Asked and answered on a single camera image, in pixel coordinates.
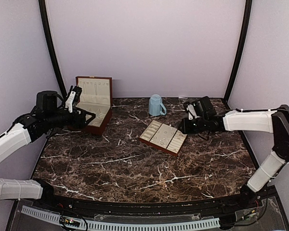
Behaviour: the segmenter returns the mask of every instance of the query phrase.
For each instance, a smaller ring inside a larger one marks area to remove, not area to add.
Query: table
[[[149,116],[148,98],[113,99],[103,136],[61,130],[51,137],[34,178],[48,181],[56,195],[107,202],[157,203],[217,198],[239,193],[255,167],[238,132],[218,132],[205,141],[188,135],[178,157],[139,142],[155,119],[177,127],[183,103],[164,98],[166,116]],[[220,99],[211,100],[218,112]]]

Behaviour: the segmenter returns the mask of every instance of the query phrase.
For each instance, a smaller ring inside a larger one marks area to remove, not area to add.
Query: black pole
[[[239,66],[240,66],[240,61],[241,61],[241,57],[242,57],[242,53],[243,53],[243,49],[244,49],[244,44],[245,44],[245,39],[246,39],[246,35],[247,35],[247,29],[249,27],[251,4],[252,4],[252,0],[246,0],[244,16],[243,16],[243,23],[242,23],[242,28],[241,28],[241,34],[240,34],[240,39],[239,39],[239,43],[237,45],[237,50],[236,50],[236,57],[235,57],[235,61],[233,63],[233,67],[232,67],[231,75],[229,78],[228,86],[227,86],[225,95],[223,97],[223,99],[226,102],[228,102],[228,100],[230,98],[233,85],[235,84],[237,71],[238,71]]]
[[[65,98],[67,95],[66,87],[64,85],[62,75],[60,72],[60,68],[59,68],[59,64],[58,64],[58,60],[57,60],[57,56],[56,56],[56,53],[54,51],[53,39],[52,39],[52,35],[50,33],[50,27],[49,27],[49,22],[48,22],[45,0],[39,0],[39,11],[40,11],[40,16],[42,18],[42,23],[43,23],[44,34],[45,34],[46,43],[47,43],[47,47],[48,47],[48,52],[49,52],[50,59],[51,59],[52,64],[53,64],[53,70],[54,70],[54,73],[56,75],[56,79],[57,79],[61,94],[62,94],[63,98]]]

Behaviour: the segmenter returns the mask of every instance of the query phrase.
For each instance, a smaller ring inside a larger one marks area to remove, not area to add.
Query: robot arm
[[[18,117],[11,128],[0,135],[0,163],[16,150],[34,142],[54,128],[72,126],[86,127],[94,118],[89,113],[77,108],[75,104],[81,95],[81,88],[71,88],[67,99],[57,106],[56,91],[42,91],[37,94],[37,104],[29,114]],[[42,180],[7,180],[0,178],[0,200],[31,198],[40,199],[52,189]]]
[[[195,111],[193,116],[191,116],[191,105]],[[217,114],[206,96],[193,103],[185,103],[184,107],[189,117],[182,120],[179,130],[185,134],[236,130],[273,133],[274,147],[271,153],[240,190],[242,207],[245,207],[248,200],[289,162],[289,107],[287,105],[281,105],[276,109],[236,109]]]

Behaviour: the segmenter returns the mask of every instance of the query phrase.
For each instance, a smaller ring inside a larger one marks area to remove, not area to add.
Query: wall
[[[244,0],[48,0],[67,86],[114,78],[114,97],[223,97]]]
[[[0,0],[0,134],[35,105],[42,90],[58,90],[39,15],[38,1]],[[45,139],[0,164],[0,177],[28,179]],[[0,202],[0,231],[12,201]]]
[[[289,105],[289,1],[254,1],[246,45],[230,106],[274,108]],[[259,162],[273,147],[273,135],[246,132]],[[289,219],[289,165],[275,180]]]

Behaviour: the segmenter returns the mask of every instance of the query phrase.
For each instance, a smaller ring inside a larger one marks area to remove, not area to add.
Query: light blue cup
[[[165,115],[167,110],[163,104],[163,100],[159,95],[152,95],[149,101],[149,114],[152,116]]]

